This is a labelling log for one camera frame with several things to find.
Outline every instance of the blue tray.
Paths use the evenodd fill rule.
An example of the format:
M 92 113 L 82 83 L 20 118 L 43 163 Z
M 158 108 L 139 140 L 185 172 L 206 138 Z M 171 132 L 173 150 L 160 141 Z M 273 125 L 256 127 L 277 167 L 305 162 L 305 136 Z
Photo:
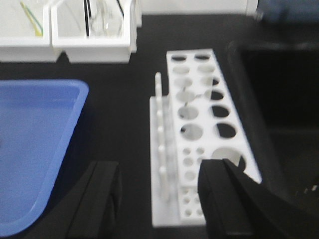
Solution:
M 42 214 L 88 91 L 78 80 L 0 81 L 0 237 Z

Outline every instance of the sink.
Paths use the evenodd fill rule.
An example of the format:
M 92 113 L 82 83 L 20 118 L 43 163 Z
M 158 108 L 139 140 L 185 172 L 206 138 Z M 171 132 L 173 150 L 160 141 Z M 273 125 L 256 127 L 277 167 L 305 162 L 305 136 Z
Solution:
M 270 139 L 261 150 L 274 152 L 292 202 L 319 215 L 318 45 L 254 43 L 230 49 L 243 102 L 257 106 L 246 112 L 266 131 L 259 147 Z

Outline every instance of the white plastic bin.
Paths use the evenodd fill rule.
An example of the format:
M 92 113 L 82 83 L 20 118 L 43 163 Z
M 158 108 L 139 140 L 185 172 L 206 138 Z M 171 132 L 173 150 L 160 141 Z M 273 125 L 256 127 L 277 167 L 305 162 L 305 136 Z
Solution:
M 51 41 L 50 6 L 54 0 L 23 0 L 42 24 L 43 36 L 35 36 L 19 0 L 0 0 L 0 61 L 55 62 L 61 51 L 53 49 Z
M 141 25 L 139 3 L 136 0 L 121 1 L 124 12 L 121 35 L 87 37 L 83 33 L 83 4 L 81 6 L 78 1 L 83 2 L 60 0 L 52 7 L 53 47 L 65 51 L 71 63 L 127 63 L 137 49 L 137 23 Z

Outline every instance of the white wall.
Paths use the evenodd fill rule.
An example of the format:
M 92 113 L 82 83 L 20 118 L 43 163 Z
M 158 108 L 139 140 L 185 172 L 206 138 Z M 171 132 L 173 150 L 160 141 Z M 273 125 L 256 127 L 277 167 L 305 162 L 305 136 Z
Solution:
M 143 14 L 255 12 L 258 0 L 140 0 Z

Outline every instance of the black countertop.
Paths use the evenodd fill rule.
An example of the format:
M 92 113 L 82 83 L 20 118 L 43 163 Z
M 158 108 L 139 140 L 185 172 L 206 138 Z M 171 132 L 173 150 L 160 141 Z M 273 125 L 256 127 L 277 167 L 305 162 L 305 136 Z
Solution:
M 123 200 L 113 238 L 207 238 L 204 227 L 152 228 L 149 98 L 155 94 L 157 71 L 162 72 L 163 94 L 168 93 L 166 52 L 213 48 L 231 85 L 229 43 L 318 40 L 318 26 L 266 26 L 243 15 L 143 16 L 138 50 L 129 64 L 71 65 L 65 55 L 55 64 L 0 63 L 0 79 L 80 79 L 90 87 L 43 216 L 69 192 L 90 161 L 117 161 L 122 172 Z M 240 93 L 230 90 L 237 106 Z M 239 114 L 245 118 L 240 108 Z M 15 238 L 23 238 L 30 230 L 32 226 Z

